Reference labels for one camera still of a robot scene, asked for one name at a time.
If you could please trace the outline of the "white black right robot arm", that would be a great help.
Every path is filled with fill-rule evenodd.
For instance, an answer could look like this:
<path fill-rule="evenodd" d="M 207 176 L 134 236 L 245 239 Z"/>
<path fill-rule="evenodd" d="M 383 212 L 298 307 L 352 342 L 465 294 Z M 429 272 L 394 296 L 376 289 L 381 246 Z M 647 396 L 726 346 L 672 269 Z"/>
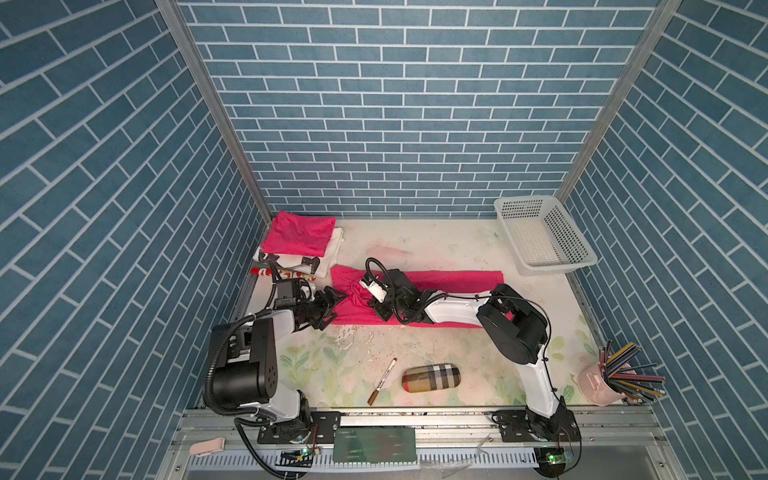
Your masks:
<path fill-rule="evenodd" d="M 543 309 L 507 284 L 477 294 L 420 290 L 404 273 L 366 272 L 360 285 L 384 321 L 403 325 L 462 324 L 482 328 L 497 350 L 516 365 L 526 395 L 525 428 L 537 440 L 581 439 L 574 413 L 554 387 L 547 366 L 551 323 Z"/>

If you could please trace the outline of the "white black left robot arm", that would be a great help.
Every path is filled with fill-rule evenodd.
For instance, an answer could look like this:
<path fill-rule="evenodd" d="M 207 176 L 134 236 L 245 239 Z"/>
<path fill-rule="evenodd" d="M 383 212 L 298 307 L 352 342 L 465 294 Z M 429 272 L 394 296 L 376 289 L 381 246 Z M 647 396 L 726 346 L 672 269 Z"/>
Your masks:
<path fill-rule="evenodd" d="M 265 308 L 212 329 L 203 397 L 215 413 L 233 416 L 238 429 L 258 428 L 263 442 L 298 444 L 315 424 L 306 396 L 280 382 L 277 341 L 308 328 L 324 330 L 347 295 L 284 278 L 274 263 L 270 270 Z"/>

